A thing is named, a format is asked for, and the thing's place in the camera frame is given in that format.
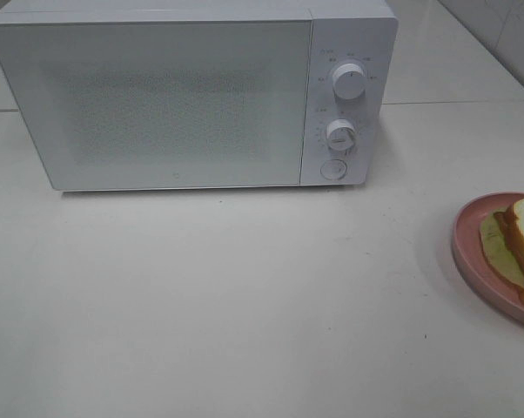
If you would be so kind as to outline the round white door button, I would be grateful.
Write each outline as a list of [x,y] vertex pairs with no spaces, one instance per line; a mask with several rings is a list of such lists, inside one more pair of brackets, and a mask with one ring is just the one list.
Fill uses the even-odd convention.
[[320,168],[320,174],[327,180],[337,181],[345,177],[347,165],[340,159],[326,161]]

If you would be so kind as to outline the white microwave door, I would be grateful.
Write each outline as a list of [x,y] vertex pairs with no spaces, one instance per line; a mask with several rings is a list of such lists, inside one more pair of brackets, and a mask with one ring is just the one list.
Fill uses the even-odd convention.
[[53,188],[295,185],[307,21],[0,25]]

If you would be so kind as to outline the pink round plate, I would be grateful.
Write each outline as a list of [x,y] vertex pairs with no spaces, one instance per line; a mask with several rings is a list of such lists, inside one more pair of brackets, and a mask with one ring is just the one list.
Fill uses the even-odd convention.
[[480,240],[482,220],[520,199],[524,199],[523,192],[498,192],[469,201],[453,222],[451,247],[454,263],[469,287],[493,309],[524,325],[518,288],[489,265]]

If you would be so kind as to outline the white bread sandwich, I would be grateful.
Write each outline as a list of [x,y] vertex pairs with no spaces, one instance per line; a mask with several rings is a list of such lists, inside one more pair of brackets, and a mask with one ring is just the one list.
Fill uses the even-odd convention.
[[488,265],[516,289],[524,305],[524,199],[483,219],[480,241]]

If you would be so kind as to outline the lower white microwave knob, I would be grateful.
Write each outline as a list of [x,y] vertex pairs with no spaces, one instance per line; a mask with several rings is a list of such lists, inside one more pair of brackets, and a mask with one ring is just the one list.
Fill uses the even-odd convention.
[[356,137],[353,124],[347,119],[335,119],[326,127],[326,143],[336,152],[345,152],[355,146]]

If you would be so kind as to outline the white microwave knob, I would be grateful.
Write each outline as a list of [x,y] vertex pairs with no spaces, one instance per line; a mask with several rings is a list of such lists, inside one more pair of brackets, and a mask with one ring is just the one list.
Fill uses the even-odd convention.
[[326,127],[326,143],[336,152],[345,152],[355,146],[356,137],[353,124],[347,119],[335,119]]
[[333,91],[338,98],[354,100],[366,89],[366,73],[357,63],[344,63],[332,73]]

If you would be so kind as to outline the upper white microwave knob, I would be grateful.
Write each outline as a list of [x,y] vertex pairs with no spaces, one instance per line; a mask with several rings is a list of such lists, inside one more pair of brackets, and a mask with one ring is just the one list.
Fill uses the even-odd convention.
[[366,73],[357,63],[344,63],[332,73],[333,91],[338,98],[354,100],[366,89]]

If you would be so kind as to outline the white microwave oven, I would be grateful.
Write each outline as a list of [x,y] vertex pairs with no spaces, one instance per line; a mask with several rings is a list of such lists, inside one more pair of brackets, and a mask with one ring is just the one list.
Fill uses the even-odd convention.
[[[0,9],[0,25],[291,21],[311,25],[299,182],[142,190],[362,184],[398,31],[397,18],[383,1],[11,1]],[[354,100],[338,98],[333,91],[332,73],[344,63],[357,63],[366,73],[366,89]],[[335,119],[347,119],[354,126],[356,143],[348,151],[333,151],[326,143],[326,127]],[[320,174],[331,159],[347,165],[341,180]]]

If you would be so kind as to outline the white adjacent table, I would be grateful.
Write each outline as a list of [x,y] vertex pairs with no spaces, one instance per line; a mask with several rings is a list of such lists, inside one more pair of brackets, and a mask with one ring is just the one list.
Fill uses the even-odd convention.
[[524,87],[438,1],[390,1],[399,20],[385,105],[524,101]]

